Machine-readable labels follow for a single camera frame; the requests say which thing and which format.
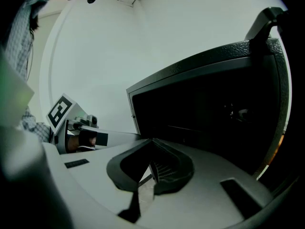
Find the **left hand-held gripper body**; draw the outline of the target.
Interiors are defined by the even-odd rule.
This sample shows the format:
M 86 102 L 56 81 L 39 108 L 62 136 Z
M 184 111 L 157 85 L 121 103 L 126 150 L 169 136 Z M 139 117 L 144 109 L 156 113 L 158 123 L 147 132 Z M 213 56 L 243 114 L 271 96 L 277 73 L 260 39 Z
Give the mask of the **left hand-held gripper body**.
M 99 146 L 106 147 L 108 134 L 97 126 L 97 117 L 87 114 L 74 100 L 63 94 L 48 112 L 47 121 L 51 127 L 51 142 L 60 154 L 67 154 L 67 136 L 78 135 L 80 131 L 96 132 L 95 147 L 80 146 L 76 152 L 93 151 Z

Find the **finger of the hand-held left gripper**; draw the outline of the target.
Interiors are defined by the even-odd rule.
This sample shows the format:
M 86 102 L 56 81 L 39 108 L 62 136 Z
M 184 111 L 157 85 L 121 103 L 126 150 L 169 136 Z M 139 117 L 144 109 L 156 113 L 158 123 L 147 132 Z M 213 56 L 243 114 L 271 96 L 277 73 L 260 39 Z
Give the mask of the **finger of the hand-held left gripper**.
M 140 139 L 139 134 L 108 131 L 107 145 L 123 145 Z

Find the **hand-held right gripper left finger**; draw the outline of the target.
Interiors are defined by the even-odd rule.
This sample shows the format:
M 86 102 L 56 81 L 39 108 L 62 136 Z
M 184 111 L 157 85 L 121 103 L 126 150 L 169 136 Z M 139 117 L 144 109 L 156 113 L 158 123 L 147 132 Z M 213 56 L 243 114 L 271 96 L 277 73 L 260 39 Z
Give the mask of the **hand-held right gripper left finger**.
M 137 191 L 138 184 L 152 160 L 152 144 L 151 139 L 132 144 L 130 149 L 114 156 L 108 162 L 107 174 L 118 189 Z

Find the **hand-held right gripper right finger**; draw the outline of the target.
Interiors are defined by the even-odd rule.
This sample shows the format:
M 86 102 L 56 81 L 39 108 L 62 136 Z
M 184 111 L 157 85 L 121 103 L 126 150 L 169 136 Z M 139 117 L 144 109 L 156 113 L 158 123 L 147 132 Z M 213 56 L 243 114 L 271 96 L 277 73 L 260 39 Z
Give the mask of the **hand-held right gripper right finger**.
M 153 139 L 150 168 L 156 180 L 155 195 L 175 193 L 193 177 L 193 161 L 181 151 Z

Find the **person's left hand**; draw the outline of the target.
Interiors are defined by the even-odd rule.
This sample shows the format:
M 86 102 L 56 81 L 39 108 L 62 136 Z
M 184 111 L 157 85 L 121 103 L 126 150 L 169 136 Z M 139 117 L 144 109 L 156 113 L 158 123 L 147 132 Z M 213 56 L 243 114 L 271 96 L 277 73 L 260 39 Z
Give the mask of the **person's left hand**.
M 96 132 L 80 131 L 78 135 L 67 136 L 66 150 L 68 153 L 74 153 L 80 146 L 95 147 Z

